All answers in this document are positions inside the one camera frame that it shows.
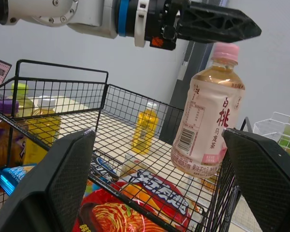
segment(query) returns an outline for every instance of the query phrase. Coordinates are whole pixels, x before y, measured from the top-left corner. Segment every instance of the instant noodle package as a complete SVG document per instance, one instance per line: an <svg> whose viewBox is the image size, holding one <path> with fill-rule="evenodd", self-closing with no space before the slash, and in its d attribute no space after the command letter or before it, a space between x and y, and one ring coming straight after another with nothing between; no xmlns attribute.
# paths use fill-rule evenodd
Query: instant noodle package
<svg viewBox="0 0 290 232"><path fill-rule="evenodd" d="M171 182L145 169L133 170L110 185L180 231L189 227L192 209L200 210ZM163 231L104 189L83 199L73 228L73 232Z"/></svg>

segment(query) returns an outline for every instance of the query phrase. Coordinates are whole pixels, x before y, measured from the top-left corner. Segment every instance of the snack bag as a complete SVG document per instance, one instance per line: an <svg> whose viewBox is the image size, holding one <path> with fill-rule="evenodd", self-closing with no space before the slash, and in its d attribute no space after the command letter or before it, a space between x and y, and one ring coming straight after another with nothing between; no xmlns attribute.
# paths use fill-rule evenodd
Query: snack bag
<svg viewBox="0 0 290 232"><path fill-rule="evenodd" d="M120 177L124 177L135 173L138 169L149 170L151 173L156 174L156 172L149 168L147 165L143 164L139 159L133 157L129 153L125 155L125 162L121 167Z"/></svg>
<svg viewBox="0 0 290 232"><path fill-rule="evenodd" d="M100 189L100 186L90 180L91 176L97 176L108 184L118 180L118 176L112 167L95 153L92 153L87 186L83 197L86 197L93 191Z"/></svg>
<svg viewBox="0 0 290 232"><path fill-rule="evenodd" d="M24 165L14 168L5 168L0 170L0 186L10 196L18 183L24 178L25 174L29 172L35 164Z"/></svg>
<svg viewBox="0 0 290 232"><path fill-rule="evenodd" d="M186 201L171 182L147 170L139 169L112 183L111 186L165 222L171 223L178 230L186 231L186 228L189 228L192 212L190 202ZM81 203L73 232L83 231L164 232L165 230L106 190L99 189L85 197Z"/></svg>

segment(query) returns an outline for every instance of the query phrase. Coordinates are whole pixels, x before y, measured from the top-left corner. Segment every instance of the white peach oolong tea bottle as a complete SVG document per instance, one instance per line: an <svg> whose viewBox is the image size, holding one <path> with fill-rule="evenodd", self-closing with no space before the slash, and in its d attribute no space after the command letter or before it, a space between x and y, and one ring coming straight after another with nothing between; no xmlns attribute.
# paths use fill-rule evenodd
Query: white peach oolong tea bottle
<svg viewBox="0 0 290 232"><path fill-rule="evenodd" d="M227 147L221 133L236 125L245 86L233 71L239 47L216 43L213 64L193 76L171 150L179 170L199 178L216 173Z"/></svg>

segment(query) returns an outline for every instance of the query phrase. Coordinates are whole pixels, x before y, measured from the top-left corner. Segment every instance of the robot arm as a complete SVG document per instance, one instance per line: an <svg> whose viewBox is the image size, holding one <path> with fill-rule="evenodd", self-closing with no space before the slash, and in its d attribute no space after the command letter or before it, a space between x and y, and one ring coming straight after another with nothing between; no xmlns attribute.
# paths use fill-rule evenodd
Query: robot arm
<svg viewBox="0 0 290 232"><path fill-rule="evenodd" d="M261 29L239 10L189 0L0 0L0 24L18 20L107 38L134 37L135 45L173 50L176 40L232 43Z"/></svg>

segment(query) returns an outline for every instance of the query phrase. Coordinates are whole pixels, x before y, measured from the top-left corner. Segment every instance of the black wire basket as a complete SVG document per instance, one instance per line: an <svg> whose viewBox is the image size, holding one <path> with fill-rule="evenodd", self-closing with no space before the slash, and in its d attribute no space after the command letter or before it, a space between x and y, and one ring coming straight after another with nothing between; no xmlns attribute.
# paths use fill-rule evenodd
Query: black wire basket
<svg viewBox="0 0 290 232"><path fill-rule="evenodd" d="M20 76L21 64L56 67L60 69L79 70L103 75L102 81L58 80ZM97 133L94 144L95 153L105 163L120 175L125 155L139 159L148 169L153 170L158 176L173 183L182 193L183 199L193 202L188 207L191 210L189 224L184 231L228 231L234 206L239 197L238 187L234 184L234 172L228 154L221 164L219 172L210 179L193 178L176 169L170 159L172 141L169 134L164 136L163 130L176 134L183 110L168 104L156 101L146 96L107 83L108 72L83 69L78 67L58 65L32 60L20 60L16 64L15 77L0 85L0 98L11 96L13 99L12 115L0 113L0 120L9 124L9 141L7 161L0 169L9 166L12 150L12 134L15 130L24 134L45 150L49 150L52 143L48 138L58 139L69 133L86 128L94 128ZM15 113L18 83L26 84L28 97L36 105L40 95L52 96L56 99L55 113L38 116L24 116ZM148 102L157 104L159 122L154 131L154 137L147 155L131 152L131 140L134 135L139 112L144 111ZM60 117L60 130L56 135L47 130L48 138L42 139L34 128L34 123L43 118L44 122L51 122L54 116ZM141 207L135 200L137 194L127 197L114 185L103 181L96 176L89 178L104 188L123 203L152 220L166 231L179 231L173 226L174 217L162 215L161 210L150 212L146 207ZM0 189L0 206L3 205L7 195Z"/></svg>

